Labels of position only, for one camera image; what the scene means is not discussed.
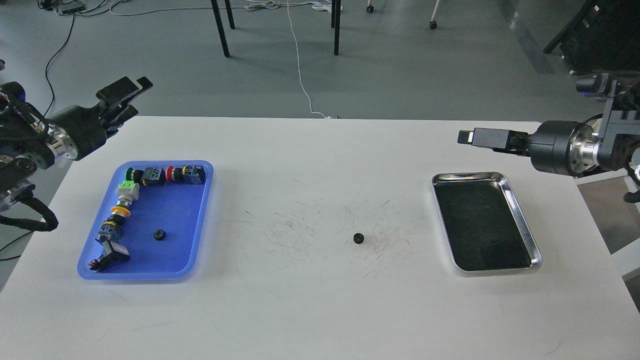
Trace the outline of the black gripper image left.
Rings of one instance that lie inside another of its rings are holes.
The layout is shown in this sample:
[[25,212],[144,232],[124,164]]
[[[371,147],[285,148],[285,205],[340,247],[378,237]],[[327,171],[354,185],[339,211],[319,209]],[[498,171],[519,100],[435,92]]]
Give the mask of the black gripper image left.
[[154,86],[146,76],[131,80],[128,76],[116,80],[96,93],[98,105],[71,105],[53,114],[49,121],[64,130],[70,139],[68,157],[80,161],[105,145],[124,123],[139,114],[130,102]]

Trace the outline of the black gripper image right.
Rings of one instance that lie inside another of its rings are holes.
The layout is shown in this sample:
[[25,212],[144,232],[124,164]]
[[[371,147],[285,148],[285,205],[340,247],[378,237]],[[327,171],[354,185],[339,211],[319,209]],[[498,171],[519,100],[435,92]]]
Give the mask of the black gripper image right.
[[460,130],[457,143],[498,153],[528,155],[535,170],[542,173],[578,177],[582,173],[570,157],[570,145],[582,123],[544,121],[535,132],[476,127]]

